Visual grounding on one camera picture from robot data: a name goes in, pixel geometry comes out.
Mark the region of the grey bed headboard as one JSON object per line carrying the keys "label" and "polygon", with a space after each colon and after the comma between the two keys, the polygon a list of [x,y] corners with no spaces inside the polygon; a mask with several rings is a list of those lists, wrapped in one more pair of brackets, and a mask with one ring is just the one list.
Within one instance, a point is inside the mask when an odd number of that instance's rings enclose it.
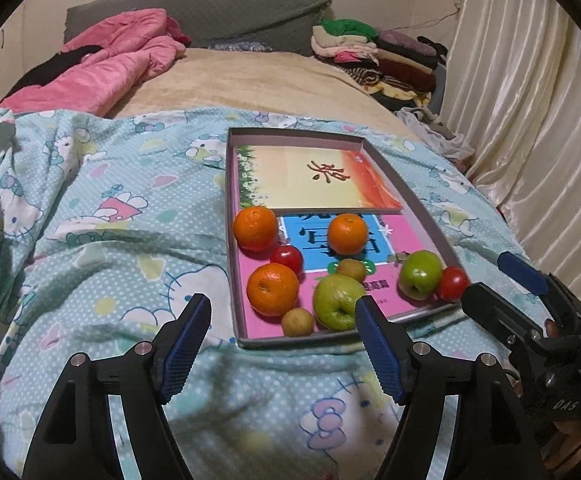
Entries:
{"label": "grey bed headboard", "polygon": [[94,0],[67,10],[64,39],[124,11],[164,9],[195,48],[258,42],[276,52],[312,54],[312,27],[331,0]]}

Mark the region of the large orange tangerine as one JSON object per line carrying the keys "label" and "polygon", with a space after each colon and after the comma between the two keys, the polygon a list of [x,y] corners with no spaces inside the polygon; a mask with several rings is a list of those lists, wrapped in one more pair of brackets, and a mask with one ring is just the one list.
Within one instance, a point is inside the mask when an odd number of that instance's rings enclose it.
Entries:
{"label": "large orange tangerine", "polygon": [[265,252],[277,241],[277,218],[264,206],[247,207],[235,217],[232,231],[239,248],[246,252]]}

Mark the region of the white crumpled cloth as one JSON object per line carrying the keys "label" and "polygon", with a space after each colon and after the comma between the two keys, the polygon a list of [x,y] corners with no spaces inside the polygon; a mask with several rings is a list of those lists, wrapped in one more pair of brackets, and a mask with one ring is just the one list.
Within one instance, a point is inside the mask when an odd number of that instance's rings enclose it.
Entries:
{"label": "white crumpled cloth", "polygon": [[393,114],[428,148],[451,162],[471,159],[475,154],[465,136],[453,132],[427,107],[402,107]]}

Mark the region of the beige bed sheet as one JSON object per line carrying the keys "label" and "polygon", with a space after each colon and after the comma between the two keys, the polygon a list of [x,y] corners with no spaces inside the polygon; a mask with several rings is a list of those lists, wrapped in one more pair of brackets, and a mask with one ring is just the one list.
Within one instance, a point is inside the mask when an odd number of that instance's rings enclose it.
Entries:
{"label": "beige bed sheet", "polygon": [[107,116],[204,106],[338,120],[416,139],[345,72],[287,52],[190,49],[166,72],[134,87]]}

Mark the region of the smooth green apple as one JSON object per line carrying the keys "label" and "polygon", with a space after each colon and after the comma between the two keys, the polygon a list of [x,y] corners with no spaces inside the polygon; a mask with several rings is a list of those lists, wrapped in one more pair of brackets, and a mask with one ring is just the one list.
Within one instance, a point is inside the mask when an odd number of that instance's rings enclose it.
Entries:
{"label": "smooth green apple", "polygon": [[440,257],[429,250],[412,252],[401,264],[397,287],[406,297],[424,301],[437,289],[443,272]]}

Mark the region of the pink chinese workbook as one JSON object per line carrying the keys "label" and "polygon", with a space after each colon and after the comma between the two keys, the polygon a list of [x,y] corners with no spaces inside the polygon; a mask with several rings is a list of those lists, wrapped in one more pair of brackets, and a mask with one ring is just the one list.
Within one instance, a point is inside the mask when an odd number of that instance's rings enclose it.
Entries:
{"label": "pink chinese workbook", "polygon": [[[426,230],[416,217],[401,214],[363,214],[369,229],[364,252],[356,257],[366,266],[363,287],[373,296],[380,310],[391,321],[411,321],[427,318],[449,307],[435,296],[417,302],[401,294],[397,277],[401,266],[397,256],[420,249],[440,254]],[[301,252],[302,273],[299,275],[298,306],[312,309],[313,290],[317,283],[336,271],[340,257],[329,251],[326,232],[333,216],[300,214],[280,219],[282,239]],[[243,347],[273,347],[287,344],[280,322],[267,318],[252,309],[247,298],[250,274],[270,261],[266,254],[249,256],[237,246],[231,247],[230,268],[233,287],[234,326],[237,340]]]}

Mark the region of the green apple with stem dimple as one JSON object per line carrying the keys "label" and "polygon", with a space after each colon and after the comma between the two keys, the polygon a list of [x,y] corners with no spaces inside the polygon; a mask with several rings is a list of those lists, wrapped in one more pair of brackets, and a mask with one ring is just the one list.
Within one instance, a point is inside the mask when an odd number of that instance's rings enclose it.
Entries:
{"label": "green apple with stem dimple", "polygon": [[355,304],[366,294],[361,283],[347,275],[330,274],[316,285],[312,307],[317,322],[334,332],[355,327]]}

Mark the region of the pink padded blanket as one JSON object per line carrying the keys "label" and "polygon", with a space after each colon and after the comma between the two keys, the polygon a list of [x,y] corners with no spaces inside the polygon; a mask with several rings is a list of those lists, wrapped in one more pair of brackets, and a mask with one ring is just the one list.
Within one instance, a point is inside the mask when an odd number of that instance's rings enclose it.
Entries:
{"label": "pink padded blanket", "polygon": [[192,43],[164,9],[126,11],[104,18],[63,45],[68,52],[96,44],[100,52],[45,86],[22,88],[2,99],[15,114],[75,110],[105,116],[135,84],[166,72]]}

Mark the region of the yellow orange chinese book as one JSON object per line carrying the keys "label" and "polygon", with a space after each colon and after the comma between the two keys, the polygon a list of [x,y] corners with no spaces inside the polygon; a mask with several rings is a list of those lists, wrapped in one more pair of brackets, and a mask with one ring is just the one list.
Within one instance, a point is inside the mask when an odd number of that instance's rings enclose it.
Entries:
{"label": "yellow orange chinese book", "polygon": [[402,208],[389,181],[358,148],[243,145],[236,159],[243,208]]}

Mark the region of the cream satin curtain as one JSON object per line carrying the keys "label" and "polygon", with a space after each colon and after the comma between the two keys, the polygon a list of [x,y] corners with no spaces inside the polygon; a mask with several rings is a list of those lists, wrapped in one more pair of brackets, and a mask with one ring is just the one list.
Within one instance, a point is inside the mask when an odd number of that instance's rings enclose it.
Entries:
{"label": "cream satin curtain", "polygon": [[468,177],[537,266],[581,299],[581,30],[556,0],[464,0],[444,121]]}

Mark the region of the stack of folded clothes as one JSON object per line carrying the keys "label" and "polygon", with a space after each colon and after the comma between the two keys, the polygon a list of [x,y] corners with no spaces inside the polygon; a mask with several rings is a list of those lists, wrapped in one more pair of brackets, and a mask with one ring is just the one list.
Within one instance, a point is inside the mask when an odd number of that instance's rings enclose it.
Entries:
{"label": "stack of folded clothes", "polygon": [[342,70],[391,113],[441,110],[449,54],[444,44],[341,18],[315,25],[311,48],[315,58]]}

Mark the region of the small brown longan fruit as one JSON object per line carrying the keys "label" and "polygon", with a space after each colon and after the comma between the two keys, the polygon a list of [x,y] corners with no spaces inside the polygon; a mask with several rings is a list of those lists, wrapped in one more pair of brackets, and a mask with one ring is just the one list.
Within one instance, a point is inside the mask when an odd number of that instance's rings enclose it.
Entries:
{"label": "small brown longan fruit", "polygon": [[282,331],[286,337],[310,336],[314,330],[314,316],[302,308],[293,308],[282,317]]}

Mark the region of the red cherry tomato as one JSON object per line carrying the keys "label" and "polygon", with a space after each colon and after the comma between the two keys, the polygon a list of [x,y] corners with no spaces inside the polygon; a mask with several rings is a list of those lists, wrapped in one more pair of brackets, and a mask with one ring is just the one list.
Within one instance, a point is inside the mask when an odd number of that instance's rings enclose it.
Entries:
{"label": "red cherry tomato", "polygon": [[274,252],[272,252],[270,261],[287,266],[297,275],[303,272],[303,257],[300,250],[295,246],[281,245],[276,247]]}
{"label": "red cherry tomato", "polygon": [[447,266],[441,275],[437,287],[437,296],[444,301],[454,302],[461,299],[461,295],[470,285],[466,272],[459,266]]}

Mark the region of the black garment on bed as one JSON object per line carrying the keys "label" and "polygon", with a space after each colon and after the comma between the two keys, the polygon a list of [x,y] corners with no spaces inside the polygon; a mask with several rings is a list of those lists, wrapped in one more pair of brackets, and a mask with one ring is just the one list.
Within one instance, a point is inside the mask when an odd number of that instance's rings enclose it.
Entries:
{"label": "black garment on bed", "polygon": [[86,55],[94,54],[100,52],[102,47],[96,44],[91,44],[90,46],[83,46],[68,52],[59,52],[52,56],[49,60],[44,63],[33,67],[24,73],[10,88],[10,91],[6,93],[5,97],[8,98],[12,94],[21,90],[22,88],[30,86],[45,86],[58,76],[65,73],[72,66],[81,63],[82,58]]}

